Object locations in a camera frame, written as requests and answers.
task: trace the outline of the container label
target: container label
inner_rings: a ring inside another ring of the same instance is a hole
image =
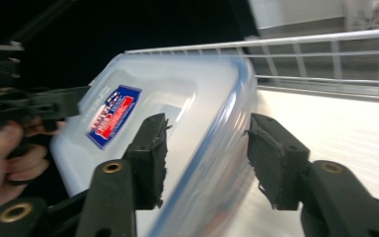
[[[89,126],[87,135],[101,149],[115,137],[132,113],[140,89],[119,86],[104,101]]]

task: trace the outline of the black mechanical arm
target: black mechanical arm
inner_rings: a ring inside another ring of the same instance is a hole
[[[60,90],[33,88],[21,90],[16,88],[19,60],[11,58],[14,53],[23,51],[19,46],[0,45],[0,128],[8,120],[18,123],[41,118],[46,131],[57,130],[56,121],[79,115],[77,104],[89,87]],[[14,158],[24,155],[28,150],[28,140],[9,155]],[[22,185],[30,181],[12,182]]]
[[[162,205],[167,153],[164,114],[147,118],[122,159],[99,165],[87,191],[47,206],[38,197],[0,206],[0,236],[136,236],[135,210]]]
[[[272,208],[296,210],[308,237],[379,237],[379,200],[346,166],[309,162],[309,149],[273,118],[252,114],[248,157]]]

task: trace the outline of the human hand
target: human hand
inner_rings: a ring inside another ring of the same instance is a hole
[[[26,154],[7,160],[8,155],[20,144],[23,135],[31,136],[42,133],[40,120],[35,119],[22,127],[9,121],[0,129],[0,205],[16,198],[27,185],[14,186],[10,181],[33,180],[48,167],[44,159],[46,149],[43,146],[31,145]]]

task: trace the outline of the metal wire rack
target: metal wire rack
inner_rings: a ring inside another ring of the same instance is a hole
[[[130,50],[249,58],[259,88],[379,97],[379,30]]]

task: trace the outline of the transparent plastic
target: transparent plastic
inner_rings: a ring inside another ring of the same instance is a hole
[[[133,111],[102,149],[87,131],[118,86],[140,90]],[[51,150],[68,193],[94,168],[119,159],[143,120],[165,113],[167,176],[160,209],[137,211],[139,236],[220,236],[254,177],[246,158],[257,80],[249,60],[218,56],[119,55],[99,75]]]

